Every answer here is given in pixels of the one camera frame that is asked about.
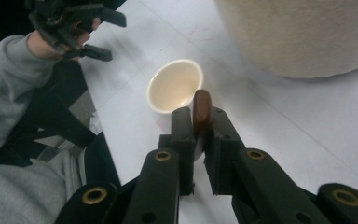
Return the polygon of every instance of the small white bowl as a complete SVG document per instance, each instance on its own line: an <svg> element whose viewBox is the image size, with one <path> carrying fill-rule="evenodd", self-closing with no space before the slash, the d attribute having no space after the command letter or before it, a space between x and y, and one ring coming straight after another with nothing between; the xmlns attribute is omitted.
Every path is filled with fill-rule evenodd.
<svg viewBox="0 0 358 224"><path fill-rule="evenodd" d="M203 83L200 66L191 60L180 59L160 68L147 87L147 102L160 114L188 106Z"/></svg>

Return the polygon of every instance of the person's arm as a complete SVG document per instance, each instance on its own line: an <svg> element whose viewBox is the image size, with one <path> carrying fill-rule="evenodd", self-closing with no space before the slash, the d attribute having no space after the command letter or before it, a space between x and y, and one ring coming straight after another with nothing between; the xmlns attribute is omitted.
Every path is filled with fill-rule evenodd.
<svg viewBox="0 0 358 224"><path fill-rule="evenodd" d="M94 19L93 28L100 22ZM74 32L81 44L90 38L84 31ZM48 82L59 59L60 55L37 31L0 42L0 147L27 109L33 90Z"/></svg>

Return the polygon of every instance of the beige fabric object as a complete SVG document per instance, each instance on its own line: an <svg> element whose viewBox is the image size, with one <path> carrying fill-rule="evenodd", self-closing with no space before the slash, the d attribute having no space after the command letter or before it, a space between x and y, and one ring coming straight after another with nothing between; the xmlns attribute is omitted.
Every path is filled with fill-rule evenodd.
<svg viewBox="0 0 358 224"><path fill-rule="evenodd" d="M215 0L244 56L282 77L358 69L358 0Z"/></svg>

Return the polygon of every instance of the table surface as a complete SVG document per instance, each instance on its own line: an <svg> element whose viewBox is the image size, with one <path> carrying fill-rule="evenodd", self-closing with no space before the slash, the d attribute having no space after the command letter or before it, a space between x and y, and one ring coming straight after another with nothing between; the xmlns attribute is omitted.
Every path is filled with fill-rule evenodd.
<svg viewBox="0 0 358 224"><path fill-rule="evenodd" d="M128 0L128 27L102 23L88 42L111 49L113 61L80 60L89 92L123 184L141 171L171 116L145 98L165 63L200 64L213 105L224 109L247 147L267 151L302 188L325 183L358 189L358 70L336 77L275 77L241 57L213 0ZM213 196L195 162L195 194L180 201L179 223L237 223L229 196Z"/></svg>

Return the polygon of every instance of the gray sleeve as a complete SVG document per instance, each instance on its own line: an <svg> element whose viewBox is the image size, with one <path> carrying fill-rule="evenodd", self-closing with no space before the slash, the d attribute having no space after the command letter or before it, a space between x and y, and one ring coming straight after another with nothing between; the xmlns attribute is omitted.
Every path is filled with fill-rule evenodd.
<svg viewBox="0 0 358 224"><path fill-rule="evenodd" d="M22 35L0 42L0 146L25 112L33 90L44 86L56 61L41 60L28 50Z"/></svg>
<svg viewBox="0 0 358 224"><path fill-rule="evenodd" d="M0 165L0 223L54 223L80 187L77 158L67 150L48 163Z"/></svg>

